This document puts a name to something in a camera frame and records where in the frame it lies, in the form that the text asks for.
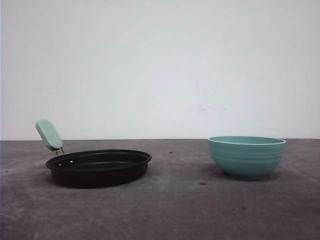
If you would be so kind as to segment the black frying pan green handle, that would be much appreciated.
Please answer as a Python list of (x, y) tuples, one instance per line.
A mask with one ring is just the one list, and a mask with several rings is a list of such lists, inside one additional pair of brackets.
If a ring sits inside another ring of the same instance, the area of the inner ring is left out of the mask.
[(131, 149), (99, 149), (65, 153), (63, 141), (53, 124), (40, 119), (35, 128), (46, 147), (56, 154), (45, 165), (53, 181), (72, 188), (117, 186), (141, 178), (152, 155)]

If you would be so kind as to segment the teal ceramic bowl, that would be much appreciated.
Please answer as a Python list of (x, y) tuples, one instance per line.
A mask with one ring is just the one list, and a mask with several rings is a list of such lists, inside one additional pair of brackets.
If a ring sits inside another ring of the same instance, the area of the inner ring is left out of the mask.
[(248, 180), (261, 179), (274, 171), (287, 143), (258, 136), (214, 136), (207, 141), (213, 161), (223, 172)]

